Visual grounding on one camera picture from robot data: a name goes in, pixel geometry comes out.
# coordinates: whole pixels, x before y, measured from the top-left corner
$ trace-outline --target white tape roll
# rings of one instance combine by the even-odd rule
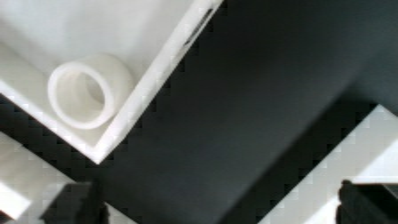
[[[78,129],[97,128],[120,109],[135,87],[119,59],[97,54],[58,66],[48,81],[48,98],[58,118]]]

